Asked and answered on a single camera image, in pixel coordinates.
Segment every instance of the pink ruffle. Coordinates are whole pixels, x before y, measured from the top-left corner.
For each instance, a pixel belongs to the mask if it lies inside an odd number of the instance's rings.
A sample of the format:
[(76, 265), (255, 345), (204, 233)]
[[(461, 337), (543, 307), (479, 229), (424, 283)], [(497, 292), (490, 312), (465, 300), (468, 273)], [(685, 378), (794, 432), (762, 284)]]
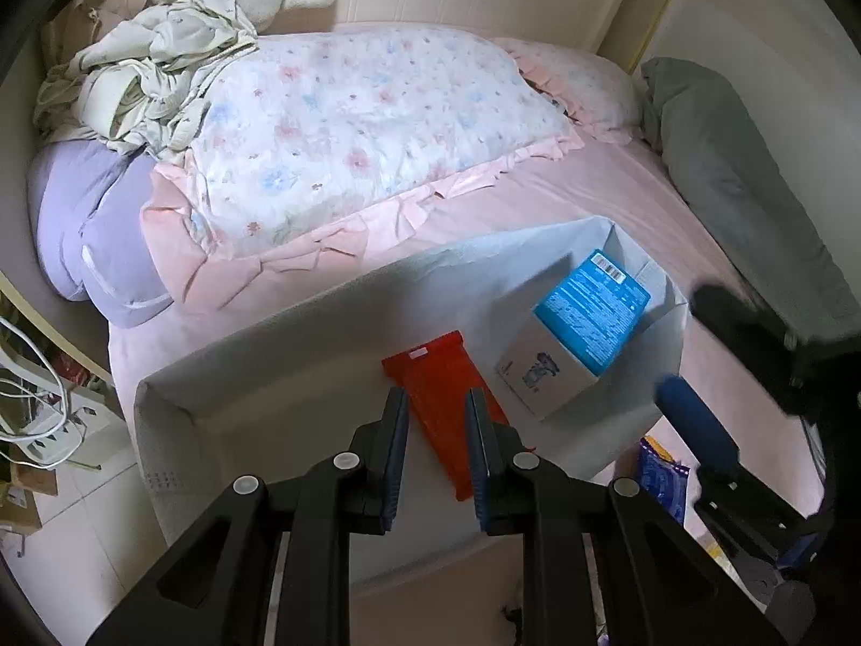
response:
[(578, 127), (595, 140), (625, 145), (634, 139), (636, 132), (632, 129), (610, 128), (607, 124), (596, 121), (591, 111), (584, 107), (583, 103), (571, 92), (571, 88), (564, 77), (549, 71), (548, 68), (545, 68), (526, 53), (521, 53), (508, 46), (503, 46), (503, 48), (508, 55), (514, 58), (524, 79), (532, 82), (541, 92), (546, 92), (559, 101)]
[(140, 211), (140, 227), (158, 275), (173, 299), (194, 310), (212, 311), (225, 306), (265, 270), (317, 269), (324, 250), (336, 250), (356, 260), (389, 250), (415, 235), (425, 223), (433, 210), (429, 199), (434, 195), (449, 199), (492, 187), (499, 173), (522, 160), (560, 160), (583, 145), (571, 129), (568, 136), (519, 148), (358, 210), (259, 255), (240, 258), (231, 258), (214, 247), (207, 252), (191, 237), (192, 206), (185, 192), (191, 184), (194, 157), (188, 150), (186, 167), (158, 163), (152, 170), (152, 198)]

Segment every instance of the mattress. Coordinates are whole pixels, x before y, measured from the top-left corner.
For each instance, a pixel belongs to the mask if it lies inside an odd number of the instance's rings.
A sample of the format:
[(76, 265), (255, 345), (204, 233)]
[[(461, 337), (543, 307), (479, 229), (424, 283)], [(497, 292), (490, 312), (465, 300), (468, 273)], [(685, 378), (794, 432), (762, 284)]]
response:
[[(685, 293), (704, 280), (742, 290), (729, 260), (673, 190), (660, 158), (637, 142), (584, 141), (582, 150), (561, 161), (532, 158), (502, 174), (494, 187), (441, 200), (413, 237), (386, 252), (358, 262), (327, 251), (317, 269), (265, 273), (217, 312), (190, 312), (175, 303), (143, 325), (125, 331), (112, 327), (111, 369), (129, 425), (135, 424), (136, 387), (149, 374), (361, 273), (468, 237), (603, 215), (643, 246)], [(686, 329), (681, 374), (730, 434), (733, 421), (756, 415), (763, 439), (752, 443), (765, 440), (765, 448), (786, 448), (781, 440), (790, 438), (786, 444), (803, 448), (798, 421), (783, 416), (752, 376), (693, 321)], [(802, 468), (812, 461), (775, 464), (767, 455), (747, 458), (745, 442), (739, 439), (742, 462), (753, 473), (800, 511), (815, 509), (818, 499), (796, 497), (799, 491), (792, 483), (796, 474), (812, 473), (812, 467)]]

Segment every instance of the screw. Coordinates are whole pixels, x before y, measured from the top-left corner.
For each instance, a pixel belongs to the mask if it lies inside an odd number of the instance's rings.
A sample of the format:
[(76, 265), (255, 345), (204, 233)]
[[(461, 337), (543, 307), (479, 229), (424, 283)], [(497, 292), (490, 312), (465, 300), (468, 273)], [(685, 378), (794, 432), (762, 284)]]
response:
[(640, 484), (632, 478), (617, 478), (613, 481), (613, 490), (624, 498), (633, 498), (640, 492)]
[(234, 493), (238, 495), (249, 495), (257, 490), (260, 481), (255, 476), (240, 476), (234, 481)]
[(331, 462), (335, 464), (335, 468), (340, 468), (342, 471), (349, 471), (351, 468), (356, 468), (359, 465), (359, 455), (353, 454), (351, 451), (342, 451)]
[(522, 468), (524, 471), (531, 471), (533, 468), (538, 468), (541, 460), (536, 457), (531, 451), (521, 451), (514, 455), (514, 465)]

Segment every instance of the cord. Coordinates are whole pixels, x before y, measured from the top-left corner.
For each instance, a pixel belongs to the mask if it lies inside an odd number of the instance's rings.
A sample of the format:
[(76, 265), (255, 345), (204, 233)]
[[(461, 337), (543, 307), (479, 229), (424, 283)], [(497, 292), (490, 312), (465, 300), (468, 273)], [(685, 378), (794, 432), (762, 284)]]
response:
[[(53, 425), (53, 427), (50, 430), (47, 430), (44, 432), (39, 432), (39, 433), (36, 433), (33, 435), (7, 435), (7, 434), (0, 433), (0, 442), (8, 442), (8, 443), (12, 443), (12, 444), (27, 444), (28, 442), (36, 442), (40, 439), (44, 439), (46, 437), (49, 437), (50, 435), (53, 435), (57, 430), (66, 426), (69, 423), (69, 421), (70, 421), (69, 392), (66, 390), (66, 384), (59, 377), (59, 375), (57, 374), (54, 367), (51, 366), (51, 363), (47, 360), (45, 355), (42, 354), (41, 350), (38, 347), (36, 347), (36, 344), (33, 342), (33, 340), (31, 340), (24, 332), (22, 332), (19, 328), (12, 325), (12, 323), (7, 321), (2, 316), (0, 316), (0, 325), (5, 326), (11, 332), (14, 332), (17, 336), (19, 336), (19, 338), (21, 340), (26, 342), (27, 346), (29, 346), (29, 348), (32, 349), (32, 351), (36, 354), (37, 358), (39, 358), (42, 365), (48, 370), (49, 374), (52, 375), (53, 379), (57, 382), (57, 387), (59, 389), (59, 404), (60, 404), (59, 409), (57, 409), (55, 405), (49, 403), (48, 401), (45, 401), (44, 398), (42, 398), (40, 395), (35, 394), (34, 392), (25, 388), (23, 384), (20, 384), (17, 381), (12, 381), (10, 379), (0, 379), (0, 383), (13, 385), (13, 387), (17, 388), (20, 391), (19, 394), (8, 394), (7, 392), (0, 391), (0, 396), (4, 396), (6, 398), (13, 398), (13, 399), (36, 399), (41, 404), (48, 405), (49, 408), (52, 408), (54, 412), (57, 412), (57, 414), (59, 414), (59, 417), (60, 417), (59, 422), (57, 422), (56, 425)], [(70, 451), (68, 454), (66, 454), (59, 461), (54, 461), (51, 464), (32, 464), (30, 461), (16, 461), (14, 459), (10, 459), (10, 457), (7, 457), (7, 455), (3, 454), (2, 451), (0, 451), (0, 457), (3, 457), (5, 459), (7, 459), (8, 461), (11, 461), (12, 464), (20, 464), (23, 466), (30, 466), (33, 468), (44, 468), (44, 469), (55, 468), (59, 464), (62, 464), (63, 461), (66, 461), (69, 457), (71, 457), (72, 454), (74, 454), (79, 449), (79, 447), (83, 444), (83, 440), (86, 437), (87, 426), (84, 425), (83, 423), (81, 425), (83, 425), (83, 432), (81, 432), (79, 430), (79, 428), (77, 427), (76, 423), (74, 421), (72, 421), (72, 426), (75, 428), (75, 431), (80, 435), (80, 440), (75, 445), (75, 448), (72, 451)]]

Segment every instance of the blue snack bag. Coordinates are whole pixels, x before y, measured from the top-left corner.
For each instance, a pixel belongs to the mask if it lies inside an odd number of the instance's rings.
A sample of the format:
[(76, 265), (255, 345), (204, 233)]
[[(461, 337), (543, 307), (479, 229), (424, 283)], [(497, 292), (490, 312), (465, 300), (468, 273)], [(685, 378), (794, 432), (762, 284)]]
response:
[(673, 461), (673, 457), (649, 438), (640, 439), (636, 481), (660, 503), (679, 524), (684, 524), (688, 475), (690, 468)]

